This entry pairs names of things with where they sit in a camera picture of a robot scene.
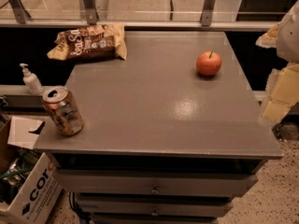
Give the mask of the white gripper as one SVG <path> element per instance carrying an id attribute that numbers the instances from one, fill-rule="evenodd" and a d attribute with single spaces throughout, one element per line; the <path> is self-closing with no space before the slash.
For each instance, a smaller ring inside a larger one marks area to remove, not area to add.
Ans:
<path id="1" fill-rule="evenodd" d="M 282 70 L 273 69 L 267 79 L 259 123 L 274 126 L 299 102 L 299 0 L 281 23 L 258 37 L 256 45 L 265 49 L 277 47 L 278 57 L 291 62 Z"/>

